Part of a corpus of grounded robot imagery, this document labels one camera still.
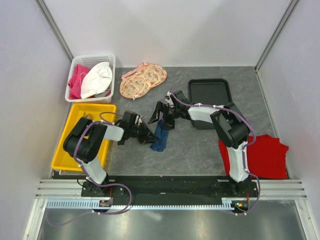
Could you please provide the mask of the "blue paper napkin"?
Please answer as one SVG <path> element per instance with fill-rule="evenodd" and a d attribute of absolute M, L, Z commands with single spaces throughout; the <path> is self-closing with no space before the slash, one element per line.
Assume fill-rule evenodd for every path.
<path fill-rule="evenodd" d="M 154 143 L 150 145 L 151 150 L 155 152 L 163 152 L 167 146 L 167 140 L 169 137 L 169 130 L 162 129 L 164 121 L 159 120 L 154 131 L 154 135 L 158 138 Z"/>

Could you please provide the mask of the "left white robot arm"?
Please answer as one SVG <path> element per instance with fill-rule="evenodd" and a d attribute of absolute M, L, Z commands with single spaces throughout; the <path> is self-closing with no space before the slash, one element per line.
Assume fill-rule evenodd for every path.
<path fill-rule="evenodd" d="M 81 117 L 63 143 L 63 150 L 78 163 L 86 179 L 93 183 L 92 191 L 99 197 L 110 191 L 108 174 L 103 169 L 98 152 L 104 140 L 123 145 L 126 140 L 136 138 L 141 144 L 153 144 L 159 140 L 140 114 L 125 111 L 117 122 L 93 121 Z"/>

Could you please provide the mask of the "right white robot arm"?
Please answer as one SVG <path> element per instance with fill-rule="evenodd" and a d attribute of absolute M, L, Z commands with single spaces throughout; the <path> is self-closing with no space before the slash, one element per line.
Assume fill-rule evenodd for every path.
<path fill-rule="evenodd" d="M 168 91 L 164 101 L 156 103 L 148 123 L 162 120 L 162 128 L 171 130 L 179 118 L 213 125 L 220 142 L 227 148 L 229 176 L 233 180 L 229 191 L 235 197 L 242 196 L 247 191 L 244 181 L 249 177 L 246 149 L 251 129 L 237 106 L 232 102 L 226 105 L 190 103 L 181 90 Z"/>

